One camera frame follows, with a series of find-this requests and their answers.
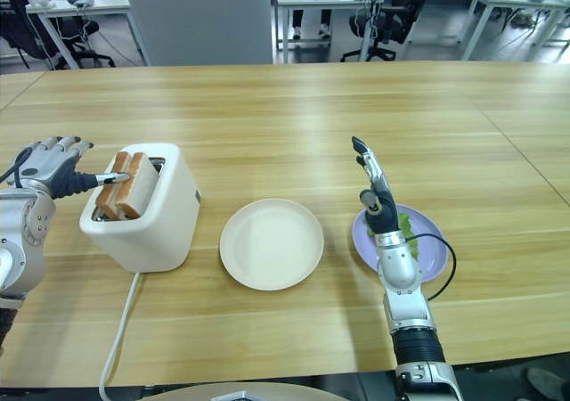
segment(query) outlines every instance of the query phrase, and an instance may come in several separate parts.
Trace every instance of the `gray floor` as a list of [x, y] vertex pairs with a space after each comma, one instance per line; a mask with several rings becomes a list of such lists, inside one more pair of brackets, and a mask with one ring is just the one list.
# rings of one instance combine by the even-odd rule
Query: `gray floor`
[[[466, 42], [458, 44], [455, 40], [446, 39], [437, 42], [421, 40], [422, 36], [453, 35], [457, 34], [463, 26], [467, 7], [460, 5], [428, 5], [424, 8], [414, 36], [418, 39], [413, 43], [404, 45], [390, 44], [387, 46], [398, 52], [398, 60], [434, 60], [456, 61], [461, 57], [463, 46]], [[333, 13], [332, 27], [333, 39], [331, 45], [325, 44], [295, 44], [289, 42], [290, 62], [329, 62], [339, 61], [343, 53], [353, 51], [360, 47], [360, 39], [355, 37], [348, 27], [348, 18], [354, 11], [335, 11]], [[118, 67], [130, 67], [144, 65], [141, 55], [136, 50], [126, 24], [126, 18], [122, 15], [105, 15], [94, 17], [100, 24], [100, 33], [90, 37], [90, 44], [98, 53], [110, 55]], [[514, 28], [507, 26], [501, 32], [502, 20], [490, 20], [473, 52], [472, 60], [479, 61], [524, 61], [528, 56], [533, 41], [543, 26], [543, 18], [534, 33], [530, 29]], [[475, 28], [477, 18], [469, 27], [469, 32]], [[320, 23], [318, 11], [305, 11], [303, 19], [303, 37], [316, 38]], [[560, 27], [553, 38], [570, 40], [570, 28]], [[562, 52], [563, 43], [547, 43], [539, 52], [536, 61], [570, 63], [570, 52]], [[16, 54], [10, 49], [4, 40], [0, 40], [0, 55]], [[273, 60], [282, 62], [282, 52], [273, 48]], [[28, 58], [30, 70], [46, 70], [43, 61]], [[90, 61], [85, 66], [93, 67]], [[18, 73], [28, 71], [19, 57], [1, 58], [0, 74]]]

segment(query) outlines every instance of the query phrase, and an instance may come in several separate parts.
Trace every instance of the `person's leg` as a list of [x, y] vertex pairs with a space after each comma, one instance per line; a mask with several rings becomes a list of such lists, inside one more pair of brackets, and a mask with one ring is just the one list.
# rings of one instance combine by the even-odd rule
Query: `person's leg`
[[570, 381], [562, 383], [562, 397], [564, 401], [570, 401]]
[[332, 14], [331, 9], [325, 9], [324, 11], [321, 11], [321, 24], [330, 25], [331, 14]]
[[293, 40], [301, 38], [301, 22], [303, 22], [303, 11], [293, 11]]
[[321, 26], [319, 27], [319, 38], [329, 38], [330, 37], [330, 16], [332, 14], [331, 9], [325, 9], [321, 11]]
[[303, 22], [303, 11], [293, 11], [293, 28], [301, 27], [301, 22]]

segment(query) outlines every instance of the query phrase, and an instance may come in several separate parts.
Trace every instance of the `floor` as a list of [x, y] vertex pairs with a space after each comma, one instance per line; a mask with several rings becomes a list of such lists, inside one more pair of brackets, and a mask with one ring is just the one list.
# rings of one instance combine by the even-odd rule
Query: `floor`
[[[397, 51], [398, 60], [435, 60], [453, 61], [461, 57], [463, 44], [457, 44], [453, 39], [426, 42], [422, 36], [433, 35], [437, 32], [443, 36], [457, 34], [463, 26], [467, 7], [464, 5], [427, 5], [414, 31], [415, 39], [404, 45], [390, 44], [388, 48]], [[360, 47], [360, 40], [353, 36], [348, 28], [348, 19], [354, 11], [335, 11], [332, 28], [334, 31], [331, 45], [327, 44], [294, 44], [289, 42], [289, 62], [329, 62], [339, 61], [343, 53]], [[93, 19], [100, 24], [100, 32], [90, 37], [90, 44], [99, 53], [110, 55], [118, 67], [144, 65], [143, 58], [136, 50], [134, 41], [129, 34], [126, 18], [122, 15], [96, 16]], [[539, 20], [536, 32], [507, 26], [501, 32], [502, 20], [490, 20], [473, 52], [472, 60], [479, 61], [524, 61], [530, 52], [533, 41], [542, 27], [544, 19]], [[469, 27], [472, 31], [476, 26], [475, 18]], [[320, 23], [318, 11], [306, 11], [303, 19], [303, 37], [316, 38]], [[555, 37], [570, 40], [570, 28], [558, 28]], [[537, 61], [570, 63], [570, 52], [562, 52], [563, 43], [547, 43], [539, 52]], [[15, 55], [6, 42], [0, 40], [0, 74], [28, 71], [20, 57]], [[30, 70], [46, 70], [43, 61], [27, 58]], [[282, 51], [273, 48], [273, 60], [282, 63]], [[91, 61], [85, 61], [85, 67], [93, 67]]]
[[[415, 31], [421, 37], [437, 31], [442, 35], [457, 33], [464, 21], [467, 7], [463, 5], [429, 5], [427, 6]], [[327, 62], [338, 61], [344, 52], [359, 47], [359, 40], [347, 27], [349, 11], [336, 12], [332, 27], [334, 37], [331, 45], [294, 45], [291, 44], [289, 60], [291, 62]], [[141, 66], [143, 59], [134, 46], [128, 33], [126, 20], [120, 15], [94, 17], [101, 27], [101, 32], [90, 37], [91, 46], [99, 53], [112, 56], [118, 67]], [[307, 12], [304, 18], [303, 36], [316, 37], [319, 25], [319, 13]], [[528, 55], [534, 36], [530, 30], [513, 28], [510, 25], [501, 33], [502, 20], [490, 20], [484, 30], [478, 47], [473, 53], [473, 60], [488, 61], [523, 61]], [[570, 29], [560, 28], [557, 37], [570, 39]], [[453, 40], [440, 43], [422, 43], [419, 40], [405, 45], [390, 45], [398, 52], [398, 60], [458, 60], [461, 47]], [[562, 44], [545, 46], [539, 53], [542, 62], [570, 63], [570, 52], [561, 52]], [[19, 57], [4, 57], [15, 52], [0, 41], [0, 74], [25, 72]], [[276, 62], [282, 61], [282, 52], [273, 49]], [[30, 70], [46, 70], [42, 61], [28, 59]], [[465, 401], [511, 401], [517, 397], [527, 397], [532, 401], [543, 401], [525, 381], [524, 370], [529, 366], [539, 366], [553, 371], [564, 379], [570, 379], [570, 353], [540, 358], [530, 358], [516, 362], [498, 364], [480, 364], [462, 366], [456, 369], [458, 381]], [[300, 378], [283, 378], [275, 381], [302, 384], [325, 389], [351, 401], [391, 401], [395, 399], [393, 374], [391, 372], [365, 372], [336, 374], [327, 376], [310, 376]], [[110, 397], [116, 401], [136, 400], [148, 397], [164, 390], [177, 387], [156, 388], [112, 388], [108, 390]], [[85, 389], [0, 389], [0, 397], [6, 401], [68, 401], [98, 400], [97, 390]]]

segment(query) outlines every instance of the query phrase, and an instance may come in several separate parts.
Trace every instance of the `white desk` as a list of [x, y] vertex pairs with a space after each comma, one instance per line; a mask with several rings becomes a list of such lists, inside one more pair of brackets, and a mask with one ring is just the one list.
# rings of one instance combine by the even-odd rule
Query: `white desk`
[[468, 17], [465, 20], [465, 23], [463, 24], [463, 29], [460, 32], [460, 35], [457, 37], [458, 42], [462, 42], [463, 39], [465, 38], [477, 2], [483, 4], [485, 6], [485, 9], [483, 11], [483, 14], [481, 15], [481, 18], [479, 19], [479, 22], [477, 23], [473, 35], [469, 39], [469, 43], [465, 48], [463, 55], [461, 56], [462, 61], [468, 60], [471, 54], [473, 53], [473, 50], [475, 49], [475, 46], [479, 38], [481, 37], [483, 28], [485, 27], [485, 24], [489, 20], [489, 15], [491, 15], [491, 12], [495, 7], [512, 8], [512, 9], [549, 9], [552, 11], [548, 20], [546, 21], [546, 24], [542, 26], [542, 28], [539, 30], [539, 38], [536, 41], [534, 49], [531, 51], [529, 55], [530, 61], [532, 61], [536, 57], [536, 54], [541, 49], [542, 45], [544, 45], [544, 42], [546, 42], [546, 40], [549, 39], [549, 37], [552, 34], [552, 31], [557, 26], [562, 15], [564, 14], [564, 10], [568, 7], [568, 4], [563, 4], [557, 0], [544, 0], [543, 3], [532, 3], [529, 2], [528, 0], [471, 0], [471, 6], [469, 7]]
[[[289, 13], [293, 10], [305, 9], [358, 9], [362, 8], [364, 2], [355, 0], [276, 0], [277, 4], [274, 6], [275, 10], [275, 44], [279, 49], [279, 43], [283, 43], [283, 63], [289, 62]], [[278, 17], [279, 9], [281, 8], [282, 17], [282, 39], [279, 39], [279, 26]], [[366, 38], [362, 41], [362, 53], [366, 53], [368, 46]]]
[[[61, 56], [65, 58], [65, 61], [68, 63], [69, 68], [72, 70], [77, 70], [79, 69], [79, 66], [71, 56], [71, 53], [69, 53], [68, 48], [65, 46], [65, 44], [63, 44], [59, 33], [56, 31], [55, 27], [49, 21], [49, 19], [66, 16], [77, 16], [78, 14], [83, 14], [84, 10], [81, 9], [81, 11], [78, 11], [77, 7], [73, 4], [68, 3], [67, 0], [52, 0], [52, 2], [55, 4], [55, 6], [49, 9], [28, 4], [26, 6], [26, 11], [28, 13], [34, 13], [37, 15], [47, 30], [48, 34], [52, 38], [53, 42], [57, 46], [58, 50], [60, 51]], [[131, 13], [131, 5], [128, 0], [94, 0], [93, 5], [85, 9], [86, 16], [110, 15], [117, 13], [124, 14], [128, 19], [128, 24], [131, 29], [131, 33], [133, 34], [134, 41], [140, 46], [142, 57], [148, 65], [148, 54], [144, 48], [144, 42], [141, 40], [141, 35], [138, 28], [136, 27], [136, 23], [134, 22], [133, 15]]]

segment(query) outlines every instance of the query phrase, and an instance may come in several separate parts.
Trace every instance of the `round white object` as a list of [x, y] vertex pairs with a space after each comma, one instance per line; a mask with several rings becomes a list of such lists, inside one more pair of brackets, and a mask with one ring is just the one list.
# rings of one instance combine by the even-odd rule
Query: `round white object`
[[323, 390], [288, 383], [226, 382], [192, 386], [145, 398], [149, 401], [188, 401], [209, 399], [266, 399], [267, 401], [347, 401]]
[[226, 223], [220, 238], [225, 269], [238, 282], [263, 291], [303, 281], [319, 264], [324, 237], [307, 208], [285, 199], [251, 202]]

